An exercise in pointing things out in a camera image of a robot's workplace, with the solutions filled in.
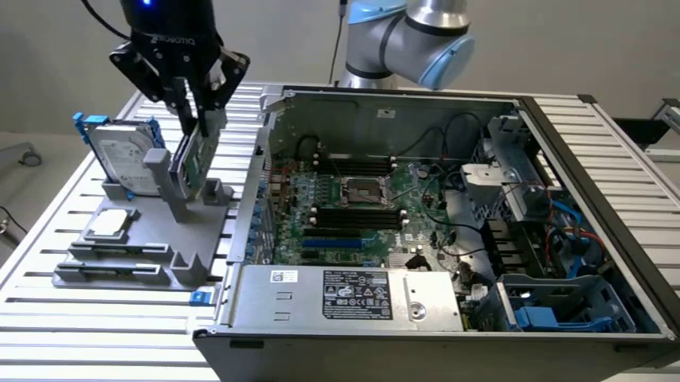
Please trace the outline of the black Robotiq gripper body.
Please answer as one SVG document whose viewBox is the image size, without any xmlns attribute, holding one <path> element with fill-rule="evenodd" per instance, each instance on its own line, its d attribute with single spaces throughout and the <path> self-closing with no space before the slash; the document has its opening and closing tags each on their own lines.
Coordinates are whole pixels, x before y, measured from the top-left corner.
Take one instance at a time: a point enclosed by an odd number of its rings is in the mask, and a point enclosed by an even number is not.
<svg viewBox="0 0 680 382">
<path fill-rule="evenodd" d="M 211 1 L 121 1 L 128 42 L 162 77 L 197 83 L 219 56 L 223 40 Z"/>
</svg>

